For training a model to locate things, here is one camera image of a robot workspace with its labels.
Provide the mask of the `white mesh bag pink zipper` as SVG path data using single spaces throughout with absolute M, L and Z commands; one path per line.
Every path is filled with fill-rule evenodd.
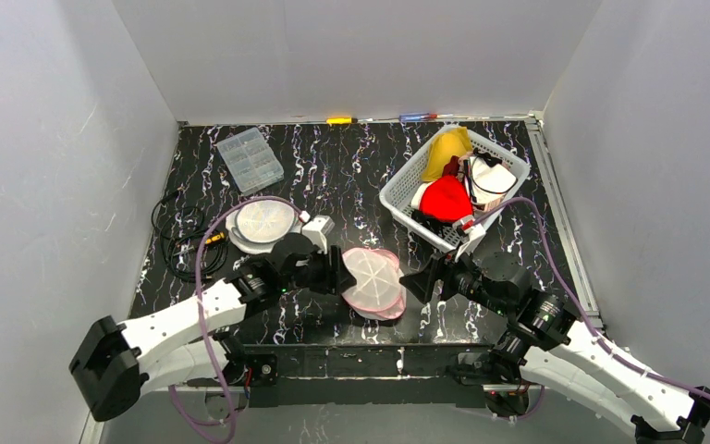
M 342 293 L 344 301 L 361 317 L 394 321 L 405 313 L 406 290 L 398 258 L 384 249 L 351 248 L 343 253 L 356 285 Z

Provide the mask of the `white mesh bag blue zipper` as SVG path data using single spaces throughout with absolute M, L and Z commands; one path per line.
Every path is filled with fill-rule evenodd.
M 252 199 L 225 220 L 232 244 L 247 254 L 269 253 L 289 233 L 301 232 L 298 212 L 278 200 Z

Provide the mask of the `bright red black bra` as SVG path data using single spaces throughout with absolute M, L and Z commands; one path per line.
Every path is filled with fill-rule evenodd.
M 444 229 L 455 229 L 456 221 L 473 216 L 470 197 L 458 179 L 447 176 L 428 183 L 420 209 L 410 207 L 413 221 L 442 237 Z

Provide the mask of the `white plastic basket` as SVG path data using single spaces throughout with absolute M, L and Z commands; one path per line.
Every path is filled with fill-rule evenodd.
M 402 166 L 380 190 L 379 199 L 382 206 L 387 209 L 393 219 L 403 225 L 409 232 L 424 239 L 438 251 L 449 252 L 457 248 L 462 239 L 467 240 L 466 235 L 459 235 L 455 228 L 443 228 L 440 234 L 416 222 L 412 217 L 413 208 L 410 206 L 411 198 L 421 186 L 421 174 L 426 168 L 429 149 L 437 136 L 446 132 L 458 129 L 459 126 L 447 124 L 434 133 L 410 159 Z M 520 186 L 530 173 L 530 165 L 513 154 L 510 150 L 503 148 L 486 137 L 468 130 L 471 144 L 474 148 L 484 149 L 489 154 L 501 159 L 506 168 L 516 176 L 517 183 L 507 192 L 504 200 L 513 198 Z

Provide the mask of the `white bra black trim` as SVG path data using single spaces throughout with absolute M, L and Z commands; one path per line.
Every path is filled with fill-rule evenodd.
M 492 209 L 518 182 L 502 161 L 489 153 L 471 153 L 459 163 L 461 181 L 477 209 Z

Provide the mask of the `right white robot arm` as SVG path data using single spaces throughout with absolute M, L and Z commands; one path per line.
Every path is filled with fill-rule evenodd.
M 620 426 L 638 443 L 701 443 L 710 389 L 676 388 L 599 332 L 565 296 L 536 288 L 530 272 L 497 252 L 475 263 L 440 253 L 400 284 L 420 302 L 460 295 L 503 316 L 506 330 L 482 358 L 483 372 L 506 384 L 550 388 Z

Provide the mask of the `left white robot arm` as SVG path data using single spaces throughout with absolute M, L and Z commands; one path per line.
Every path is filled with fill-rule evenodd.
M 339 247 L 290 233 L 183 302 L 121 323 L 94 321 L 68 370 L 93 418 L 105 422 L 155 389 L 202 378 L 206 364 L 225 367 L 230 355 L 214 349 L 210 332 L 266 311 L 290 290 L 339 296 L 356 283 Z

